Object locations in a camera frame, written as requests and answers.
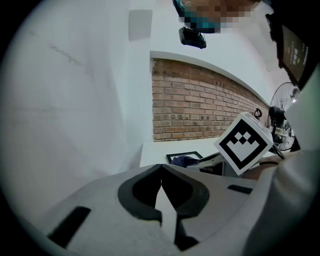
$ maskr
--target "white table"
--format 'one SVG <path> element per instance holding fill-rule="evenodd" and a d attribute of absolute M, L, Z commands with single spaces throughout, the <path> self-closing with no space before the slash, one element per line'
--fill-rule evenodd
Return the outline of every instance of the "white table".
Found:
<path fill-rule="evenodd" d="M 204 138 L 181 141 L 146 142 L 143 144 L 140 159 L 140 167 L 168 164 L 167 154 L 178 154 L 197 151 L 204 158 L 217 153 L 214 143 L 218 138 Z M 270 157 L 273 153 L 267 152 L 264 157 Z"/>

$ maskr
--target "standing fan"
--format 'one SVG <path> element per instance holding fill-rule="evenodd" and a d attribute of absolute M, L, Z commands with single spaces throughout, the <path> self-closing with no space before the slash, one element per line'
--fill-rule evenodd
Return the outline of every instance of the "standing fan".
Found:
<path fill-rule="evenodd" d="M 294 141 L 294 132 L 285 118 L 287 109 L 296 102 L 300 90 L 291 82 L 285 82 L 275 91 L 268 113 L 267 127 L 272 131 L 274 144 L 281 151 L 291 149 Z"/>

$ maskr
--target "black slot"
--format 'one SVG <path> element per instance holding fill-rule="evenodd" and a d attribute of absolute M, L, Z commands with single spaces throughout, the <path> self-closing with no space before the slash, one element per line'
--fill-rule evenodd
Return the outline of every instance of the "black slot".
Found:
<path fill-rule="evenodd" d="M 244 194 L 250 194 L 252 191 L 252 188 L 245 187 L 245 186 L 238 186 L 238 185 L 230 185 L 228 186 L 229 190 L 237 191 Z"/>
<path fill-rule="evenodd" d="M 89 208 L 77 206 L 47 237 L 62 248 L 66 248 L 90 212 Z"/>

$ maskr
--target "red brick wall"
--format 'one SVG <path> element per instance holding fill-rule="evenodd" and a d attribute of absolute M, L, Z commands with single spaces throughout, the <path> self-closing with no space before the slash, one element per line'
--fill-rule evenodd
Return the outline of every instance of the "red brick wall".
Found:
<path fill-rule="evenodd" d="M 152 71 L 153 140 L 219 137 L 236 116 L 268 106 L 237 82 L 196 65 L 155 59 Z"/>

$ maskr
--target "black cable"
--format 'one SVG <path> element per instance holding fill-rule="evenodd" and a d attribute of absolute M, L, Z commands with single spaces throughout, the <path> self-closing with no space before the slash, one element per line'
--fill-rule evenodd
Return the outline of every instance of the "black cable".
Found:
<path fill-rule="evenodd" d="M 279 150 L 279 148 L 273 144 L 273 148 L 275 149 L 275 153 L 281 158 L 281 159 L 285 159 L 284 154 Z"/>
<path fill-rule="evenodd" d="M 265 161 L 265 162 L 260 162 L 259 165 L 278 165 L 278 162 L 273 162 L 273 161 Z"/>

